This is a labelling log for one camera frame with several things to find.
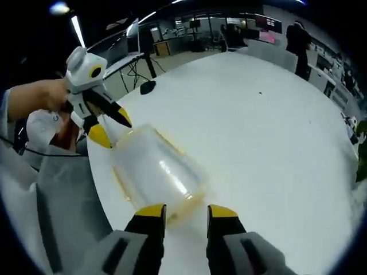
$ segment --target ceiling light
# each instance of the ceiling light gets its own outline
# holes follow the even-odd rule
[[[81,35],[81,30],[80,30],[80,26],[79,26],[79,22],[78,22],[78,17],[75,15],[73,16],[73,18],[71,18],[71,22],[73,23],[76,35],[78,36],[79,42],[81,44],[82,47],[85,48],[85,43],[83,40],[83,36]]]
[[[304,5],[307,5],[307,2],[306,2],[306,1],[304,1],[304,0],[295,0],[295,1],[297,1],[297,2],[299,2],[299,3],[302,3],[302,4],[304,4]]]
[[[156,14],[157,12],[156,11],[154,11],[154,12],[152,12],[151,14],[148,14],[147,16],[145,16],[143,19],[141,19],[140,21],[139,21],[139,24],[141,23],[141,22],[143,22],[143,21],[145,21],[145,20],[147,20],[149,17],[151,17],[151,16],[153,16],[154,14]]]
[[[50,13],[53,15],[62,15],[69,11],[68,5],[63,1],[58,1],[50,7]]]

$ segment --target white shirt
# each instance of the white shirt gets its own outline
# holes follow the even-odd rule
[[[27,120],[28,143],[26,148],[46,153],[54,135],[63,126],[63,119],[57,112],[38,110],[31,113]],[[40,169],[43,156],[25,151],[23,157],[34,168]]]
[[[14,136],[14,125],[7,122],[8,90],[0,93],[0,135]],[[0,140],[0,196],[24,249],[46,274],[52,273],[38,223],[35,182],[37,173],[8,144]]]

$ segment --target human arm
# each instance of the human arm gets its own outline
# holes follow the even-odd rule
[[[36,110],[58,111],[67,100],[64,79],[40,80],[15,86],[7,98],[9,122],[28,117]]]

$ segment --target ceiling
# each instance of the ceiling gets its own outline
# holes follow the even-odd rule
[[[6,21],[2,24],[7,27],[2,34],[6,41],[6,52],[9,53],[4,62],[8,68],[8,77],[14,75],[12,68],[17,68],[25,58],[29,67],[35,66],[33,71],[55,71],[64,66],[69,53],[79,44],[70,20],[74,14],[78,15],[84,41],[90,46],[119,29],[125,29],[134,18],[143,18],[153,11],[157,13],[147,23],[158,18],[208,8],[259,12],[264,3],[285,9],[319,25],[337,39],[342,49],[350,53],[356,62],[365,57],[362,43],[364,25],[361,24],[364,15],[363,10],[358,9],[355,3],[337,5],[333,1],[305,0],[308,5],[304,6],[296,0],[225,0],[220,3],[212,0],[185,0],[170,5],[171,1],[103,0],[91,3],[88,0],[66,0],[71,13],[58,17],[51,16],[48,12],[54,1],[11,2],[7,10],[3,10],[7,18],[11,18],[11,23]],[[110,31],[106,30],[108,24],[126,17],[129,20],[125,24]],[[360,68],[367,73],[364,64],[360,63]]]

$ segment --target desk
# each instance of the desk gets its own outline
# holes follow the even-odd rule
[[[116,62],[116,63],[112,64],[111,66],[109,66],[106,69],[103,78],[108,79],[110,76],[112,76],[117,71],[119,71],[119,70],[125,68],[126,66],[129,66],[130,64],[134,63],[135,61],[138,61],[139,59],[143,59],[143,58],[147,62],[147,66],[149,68],[149,72],[150,72],[152,78],[156,78],[157,74],[155,73],[153,64],[150,60],[150,56],[149,56],[149,54],[144,54],[144,53],[131,53],[131,54],[128,54],[123,59],[121,59],[118,62]]]
[[[205,203],[236,211],[295,272],[327,273],[352,234],[348,189],[357,159],[340,110],[293,73],[237,53],[190,62],[156,82],[148,95],[137,89],[119,101],[133,125],[150,123],[203,166]],[[125,129],[99,120],[111,136]],[[88,151],[104,212],[123,230],[135,210],[115,181],[109,150],[88,140]],[[160,274],[209,274],[205,248],[202,206],[167,229]]]
[[[330,82],[333,86],[335,86],[337,84],[335,79],[333,79],[331,76],[329,76],[327,73],[325,73],[322,69],[317,68],[317,67],[315,67],[311,64],[309,64],[309,67],[316,70],[320,76],[323,76],[324,78],[326,78],[328,80],[328,82]]]

